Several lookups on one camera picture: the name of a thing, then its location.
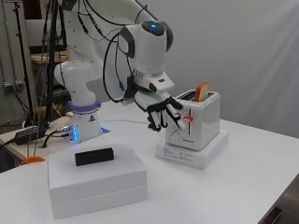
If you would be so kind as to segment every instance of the metal stand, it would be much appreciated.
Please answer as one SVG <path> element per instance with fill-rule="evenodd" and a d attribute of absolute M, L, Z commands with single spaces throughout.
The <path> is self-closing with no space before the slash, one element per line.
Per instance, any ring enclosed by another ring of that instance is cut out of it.
<path fill-rule="evenodd" d="M 34 120 L 35 114 L 34 114 L 34 109 L 33 109 L 33 106 L 32 106 L 31 92 L 30 92 L 30 87 L 29 87 L 29 79 L 28 79 L 27 66 L 26 66 L 26 59 L 25 59 L 25 54 L 24 54 L 24 47 L 23 47 L 23 44 L 22 44 L 21 25 L 20 25 L 20 17 L 19 17 L 20 5 L 17 2 L 14 2 L 14 4 L 15 4 L 15 9 L 13 9 L 13 11 L 16 13 L 16 18 L 17 18 L 17 24 L 18 24 L 17 37 L 19 38 L 19 41 L 20 41 L 21 61 L 22 61 L 22 68 L 23 68 L 23 71 L 24 71 L 24 82 L 25 82 L 25 85 L 26 85 L 28 105 L 29 105 L 29 113 L 30 113 L 30 116 L 26 120 L 26 124 L 30 125 L 31 121 Z"/>

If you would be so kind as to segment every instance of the white table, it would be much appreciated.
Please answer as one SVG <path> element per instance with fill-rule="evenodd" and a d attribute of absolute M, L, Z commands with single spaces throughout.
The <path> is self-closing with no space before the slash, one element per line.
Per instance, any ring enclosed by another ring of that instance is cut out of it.
<path fill-rule="evenodd" d="M 146 120 L 133 105 L 104 104 L 100 115 Z M 148 168 L 147 201 L 54 221 L 47 164 L 33 163 L 0 175 L 1 223 L 254 224 L 299 173 L 298 139 L 225 120 L 221 127 L 230 132 L 229 145 L 205 171 L 155 158 L 158 134 L 145 124 L 111 121 L 104 125 L 112 132 L 75 147 L 135 140 L 132 147 Z"/>

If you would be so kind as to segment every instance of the black cable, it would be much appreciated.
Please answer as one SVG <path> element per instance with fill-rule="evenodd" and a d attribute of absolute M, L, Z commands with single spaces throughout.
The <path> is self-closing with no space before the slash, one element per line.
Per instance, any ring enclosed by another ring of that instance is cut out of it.
<path fill-rule="evenodd" d="M 91 36 L 91 35 L 89 34 L 89 30 L 88 30 L 87 27 L 85 26 L 84 21 L 83 21 L 83 19 L 81 18 L 79 11 L 80 11 L 80 0 L 78 0 L 78 11 L 77 11 L 77 14 L 78 14 L 78 15 L 77 15 L 77 16 L 78 16 L 78 21 L 79 21 L 80 25 L 82 26 L 83 32 L 84 32 L 89 38 L 91 38 L 92 40 L 100 41 L 100 40 L 94 38 L 93 36 Z"/>
<path fill-rule="evenodd" d="M 133 71 L 132 71 L 132 68 L 131 68 L 130 61 L 129 61 L 129 57 L 128 57 L 128 56 L 127 56 L 127 63 L 128 63 L 128 67 L 129 67 L 129 70 L 130 70 L 130 74 L 131 74 L 131 76 L 133 76 Z"/>
<path fill-rule="evenodd" d="M 148 10 L 148 5 L 143 6 L 143 7 L 139 10 L 139 12 L 138 12 L 138 14 L 137 14 L 137 16 L 136 16 L 136 18 L 135 18 L 135 24 L 137 24 L 137 20 L 138 20 L 138 18 L 139 18 L 139 16 L 140 16 L 141 12 L 142 12 L 143 10 Z"/>
<path fill-rule="evenodd" d="M 111 97 L 110 93 L 107 90 L 107 85 L 106 85 L 106 64 L 107 64 L 107 56 L 109 54 L 109 50 L 111 47 L 111 44 L 113 43 L 113 40 L 119 36 L 120 33 L 116 33 L 115 35 L 113 35 L 113 37 L 111 38 L 111 40 L 108 43 L 106 52 L 105 52 L 105 57 L 104 57 L 104 64 L 103 64 L 103 84 L 104 84 L 104 90 L 106 95 L 109 97 L 109 99 L 113 102 L 113 103 L 119 103 L 122 102 L 124 100 L 124 98 L 121 98 L 120 100 L 115 100 Z"/>
<path fill-rule="evenodd" d="M 57 110 L 59 109 L 59 106 L 62 104 L 61 101 L 63 100 L 64 92 L 65 92 L 65 82 L 64 82 L 63 68 L 62 68 L 62 57 L 60 55 L 59 50 L 58 50 L 58 58 L 59 58 L 60 76 L 62 77 L 62 80 L 63 80 L 63 83 L 64 83 L 64 89 L 63 89 L 63 92 L 62 92 L 61 96 L 59 97 L 59 99 L 60 99 L 59 104 L 56 107 L 54 107 L 54 109 L 56 110 L 56 113 L 57 113 Z"/>
<path fill-rule="evenodd" d="M 2 146 L 0 146 L 0 150 L 1 150 L 4 146 L 6 146 L 6 145 L 8 145 L 8 144 L 10 144 L 10 143 L 13 143 L 14 141 L 15 141 L 15 138 L 10 139 L 9 141 L 5 142 Z"/>
<path fill-rule="evenodd" d="M 18 94 L 15 93 L 15 91 L 11 91 L 11 94 L 16 97 L 17 101 L 19 102 L 21 109 L 26 117 L 26 119 L 29 118 L 29 112 L 28 110 L 26 110 L 26 108 L 24 108 L 25 104 L 21 101 L 20 97 L 18 96 Z"/>
<path fill-rule="evenodd" d="M 48 142 L 48 140 L 51 138 L 51 136 L 52 135 L 54 135 L 55 133 L 57 133 L 57 131 L 55 130 L 54 132 L 51 132 L 48 136 L 47 136 L 47 138 L 45 139 L 45 141 L 44 141 L 44 143 L 43 143 L 43 146 L 42 146 L 42 148 L 45 148 L 46 146 L 47 146 L 47 142 Z"/>
<path fill-rule="evenodd" d="M 115 69 L 115 74 L 116 74 L 116 76 L 118 78 L 118 81 L 119 81 L 119 84 L 120 84 L 120 88 L 121 88 L 122 91 L 124 91 L 124 87 L 123 87 L 123 84 L 121 82 L 119 71 L 118 71 L 118 51 L 119 51 L 119 37 L 118 37 L 117 45 L 116 45 L 116 48 L 115 48 L 114 69 Z"/>
<path fill-rule="evenodd" d="M 53 9 L 53 0 L 49 0 L 48 5 L 47 5 L 47 13 L 46 13 L 46 19 L 44 22 L 44 28 L 43 28 L 43 35 L 42 35 L 42 52 L 41 52 L 41 60 L 43 59 L 44 56 L 44 48 L 45 48 L 45 43 L 46 43 L 46 36 L 47 36 L 47 31 L 48 31 L 48 16 L 50 14 L 50 6 L 51 9 Z M 50 47 L 50 42 L 48 42 L 47 45 L 47 55 L 46 55 L 46 59 L 48 60 L 48 56 L 49 56 L 49 47 Z M 48 63 L 46 63 L 46 71 L 48 72 Z M 41 105 L 42 99 L 43 99 L 43 95 L 44 95 L 44 88 L 45 88 L 45 83 L 43 83 L 42 86 L 42 90 L 40 93 L 40 99 L 39 99 L 39 104 Z M 40 116 L 41 116 L 41 111 L 38 111 L 38 115 L 37 115 L 37 135 L 36 135 L 36 144 L 35 144 L 35 151 L 34 154 L 36 154 L 36 147 L 37 147 L 37 139 L 38 139 L 38 134 L 39 134 L 39 128 L 40 128 Z M 32 129 L 34 129 L 34 125 L 36 124 L 36 116 L 34 116 L 34 120 L 33 120 L 33 126 Z M 32 137 L 32 133 L 30 133 L 29 139 L 28 139 L 28 143 L 27 143 L 27 157 L 30 156 L 29 153 L 29 144 L 31 142 L 31 137 Z"/>
<path fill-rule="evenodd" d="M 54 132 L 51 132 L 50 134 L 45 134 L 45 136 L 47 136 L 47 138 L 45 139 L 42 148 L 47 147 L 47 142 L 48 142 L 48 140 L 49 140 L 51 137 L 67 137 L 67 136 L 69 136 L 68 133 L 64 133 L 64 134 L 59 135 L 59 136 L 54 135 L 55 133 L 57 133 L 56 130 L 55 130 Z"/>
<path fill-rule="evenodd" d="M 11 90 L 12 94 L 18 99 L 18 101 L 20 102 L 20 104 L 25 107 L 27 109 L 27 111 L 29 112 L 29 107 L 21 100 L 21 98 L 18 96 L 18 93 L 16 93 L 13 89 Z"/>
<path fill-rule="evenodd" d="M 88 0 L 83 0 L 83 1 L 85 1 L 87 3 L 87 5 L 90 7 L 90 9 L 92 10 L 92 12 L 94 12 L 94 14 L 97 15 L 99 18 L 101 18 L 103 21 L 106 21 L 106 22 L 108 22 L 108 23 L 110 23 L 112 25 L 118 25 L 118 26 L 129 25 L 129 24 L 116 23 L 114 21 L 109 21 L 108 19 L 102 17 L 97 11 L 95 11 Z"/>
<path fill-rule="evenodd" d="M 94 20 L 93 15 L 92 15 L 92 14 L 90 13 L 90 11 L 87 9 L 87 6 L 86 6 L 86 3 L 85 3 L 84 0 L 83 0 L 83 4 L 84 4 L 84 6 L 85 6 L 85 10 L 86 10 L 87 14 L 89 15 L 90 20 L 91 20 L 91 22 L 92 22 L 92 24 L 93 24 L 95 30 L 97 31 L 97 33 L 99 33 L 99 35 L 101 35 L 105 40 L 110 41 L 106 36 L 104 36 L 104 34 L 103 34 L 101 28 L 99 27 L 99 25 L 98 25 L 98 24 L 96 23 L 96 21 Z"/>
<path fill-rule="evenodd" d="M 52 135 L 51 137 L 67 137 L 68 133 L 62 134 L 62 135 Z"/>

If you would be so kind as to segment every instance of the white wall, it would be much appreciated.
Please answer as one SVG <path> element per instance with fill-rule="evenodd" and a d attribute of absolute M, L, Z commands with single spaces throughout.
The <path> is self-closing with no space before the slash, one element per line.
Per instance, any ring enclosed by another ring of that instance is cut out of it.
<path fill-rule="evenodd" d="M 298 0 L 142 2 L 174 31 L 174 94 L 207 81 L 223 119 L 299 137 Z"/>

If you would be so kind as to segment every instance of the wire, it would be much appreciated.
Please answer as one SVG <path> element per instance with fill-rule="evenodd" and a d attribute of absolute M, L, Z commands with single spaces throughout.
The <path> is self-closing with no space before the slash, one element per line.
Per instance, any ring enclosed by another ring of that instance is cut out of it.
<path fill-rule="evenodd" d="M 43 56 L 44 56 L 44 50 L 45 50 L 45 43 L 46 43 L 46 36 L 47 36 L 47 31 L 48 31 L 48 26 L 47 26 L 47 23 L 48 23 L 48 16 L 49 16 L 49 12 L 50 12 L 50 6 L 53 6 L 53 3 L 52 3 L 52 0 L 49 0 L 48 2 L 48 5 L 47 5 L 47 13 L 46 13 L 46 19 L 45 19 L 45 22 L 44 22 L 44 28 L 43 28 L 43 36 L 42 36 L 42 52 L 41 52 L 41 61 L 43 59 Z M 46 59 L 48 59 L 48 55 L 49 55 L 49 43 L 47 44 L 47 55 L 46 55 Z M 41 78 L 42 76 L 38 76 L 38 79 L 37 79 L 37 82 L 36 82 L 36 86 L 39 82 L 39 79 Z M 39 98 L 39 105 L 41 105 L 42 103 L 42 99 L 43 99 L 43 95 L 44 95 L 44 90 L 45 90 L 45 81 L 42 80 L 42 89 L 41 89 L 41 93 L 40 93 L 40 98 Z M 37 99 L 35 97 L 35 111 L 36 111 L 36 108 L 37 108 L 37 103 L 36 103 Z M 39 128 L 40 128 L 40 116 L 41 116 L 41 110 L 38 111 L 38 115 L 37 115 L 37 135 L 36 135 L 36 144 L 35 144 L 35 151 L 34 151 L 34 155 L 36 154 L 36 147 L 37 147 L 37 139 L 38 139 L 38 133 L 39 133 Z M 34 128 L 34 125 L 36 124 L 36 116 L 34 116 L 34 120 L 33 120 L 33 127 Z M 29 157 L 29 144 L 31 142 L 31 137 L 32 137 L 32 134 L 30 134 L 29 136 L 29 139 L 28 139 L 28 143 L 27 143 L 27 157 Z"/>
<path fill-rule="evenodd" d="M 18 96 L 18 94 L 17 94 L 14 90 L 12 90 L 10 93 L 11 93 L 14 97 L 16 97 L 16 99 L 17 99 L 17 101 L 19 102 L 19 104 L 20 104 L 20 106 L 21 106 L 21 109 L 22 109 L 22 111 L 23 111 L 23 113 L 24 113 L 26 119 L 28 119 L 28 118 L 29 118 L 29 109 L 28 109 L 27 105 L 25 105 L 25 104 L 22 102 L 22 100 L 20 99 L 20 97 Z"/>
<path fill-rule="evenodd" d="M 148 10 L 148 5 L 143 6 L 143 7 L 139 10 L 139 12 L 137 13 L 137 16 L 136 16 L 136 18 L 135 18 L 135 24 L 137 24 L 137 20 L 138 20 L 138 18 L 139 18 L 139 16 L 140 16 L 141 12 L 142 12 L 143 10 Z"/>
<path fill-rule="evenodd" d="M 62 135 L 52 135 L 51 137 L 66 137 L 66 136 L 64 136 L 64 134 L 62 134 Z"/>
<path fill-rule="evenodd" d="M 48 142 L 48 140 L 49 140 L 49 139 L 51 138 L 51 136 L 54 135 L 55 133 L 57 133 L 56 130 L 53 131 L 53 132 L 51 132 L 51 133 L 47 136 L 47 138 L 45 139 L 45 141 L 44 141 L 44 143 L 43 143 L 42 148 L 45 148 L 45 147 L 47 146 L 47 142 Z"/>
<path fill-rule="evenodd" d="M 118 81 L 120 83 L 120 88 L 121 88 L 122 91 L 124 91 L 124 87 L 123 87 L 123 84 L 121 82 L 119 71 L 118 71 L 118 51 L 119 51 L 119 36 L 118 36 L 118 41 L 117 41 L 117 45 L 116 45 L 116 48 L 115 48 L 114 69 L 115 69 L 115 74 L 116 74 L 116 76 L 118 78 Z"/>
<path fill-rule="evenodd" d="M 0 150 L 1 150 L 4 146 L 6 146 L 6 145 L 8 145 L 8 144 L 10 144 L 10 143 L 13 143 L 14 141 L 15 141 L 15 138 L 10 139 L 9 141 L 5 142 L 2 146 L 0 146 Z"/>
<path fill-rule="evenodd" d="M 60 51 L 58 50 L 58 58 L 59 58 L 59 68 L 60 68 L 60 76 L 62 77 L 63 83 L 64 83 L 64 89 L 63 92 L 61 94 L 60 98 L 60 102 L 57 105 L 57 107 L 55 108 L 54 104 L 52 103 L 54 109 L 56 110 L 56 112 L 58 113 L 58 115 L 62 118 L 63 116 L 60 114 L 60 112 L 58 111 L 58 108 L 60 107 L 60 105 L 62 104 L 61 101 L 63 100 L 64 97 L 64 92 L 65 92 L 65 82 L 64 82 L 64 76 L 63 76 L 63 68 L 62 68 L 62 57 L 60 55 Z"/>
<path fill-rule="evenodd" d="M 107 90 L 107 85 L 106 85 L 106 64 L 107 64 L 107 56 L 109 54 L 109 50 L 110 50 L 110 47 L 111 47 L 111 44 L 113 43 L 113 40 L 119 36 L 120 33 L 116 33 L 115 35 L 113 35 L 113 37 L 111 38 L 111 40 L 109 41 L 108 43 L 108 46 L 107 46 L 107 49 L 106 49 L 106 52 L 105 52 L 105 57 L 104 57 L 104 64 L 103 64 L 103 84 L 104 84 L 104 90 L 105 90 L 105 93 L 106 95 L 109 97 L 109 99 L 113 102 L 113 103 L 119 103 L 119 102 L 122 102 L 124 100 L 124 98 L 122 97 L 121 99 L 119 100 L 115 100 L 112 98 L 112 96 L 110 95 L 110 93 L 108 92 Z"/>
<path fill-rule="evenodd" d="M 106 21 L 106 22 L 108 22 L 108 23 L 110 23 L 112 25 L 118 25 L 118 26 L 129 25 L 129 24 L 116 23 L 114 21 L 109 21 L 108 19 L 106 19 L 103 16 L 101 16 L 97 11 L 95 11 L 88 0 L 83 0 L 83 1 L 85 1 L 87 3 L 87 5 L 90 7 L 90 9 L 92 10 L 92 12 L 94 12 L 94 14 L 97 15 L 99 18 L 101 18 L 103 21 Z"/>
<path fill-rule="evenodd" d="M 56 111 L 56 113 L 62 118 L 63 116 L 62 116 L 62 114 L 58 110 L 59 107 L 57 106 L 57 108 L 56 108 L 55 105 L 54 105 L 54 103 L 52 103 L 52 106 L 53 106 L 54 110 Z"/>
<path fill-rule="evenodd" d="M 106 36 L 103 35 L 103 32 L 102 32 L 101 28 L 99 27 L 99 25 L 98 25 L 98 24 L 96 23 L 96 21 L 94 20 L 93 15 L 92 15 L 92 14 L 90 13 L 90 11 L 87 9 L 87 6 L 86 6 L 86 3 L 85 3 L 84 0 L 83 0 L 83 4 L 84 4 L 84 6 L 85 6 L 85 10 L 86 10 L 87 14 L 89 15 L 90 20 L 91 20 L 91 22 L 93 23 L 93 26 L 94 26 L 95 30 L 97 31 L 97 33 L 99 33 L 105 40 L 110 41 Z M 84 22 L 83 22 L 83 20 L 82 20 L 81 18 L 79 18 L 79 21 L 80 21 L 80 23 L 83 23 L 83 24 L 84 24 Z"/>
<path fill-rule="evenodd" d="M 128 56 L 127 56 L 127 63 L 128 63 L 128 67 L 129 67 L 129 70 L 130 70 L 130 74 L 131 74 L 131 76 L 133 76 L 133 71 L 132 71 L 132 68 L 131 68 L 130 61 L 129 61 L 129 57 L 128 57 Z"/>

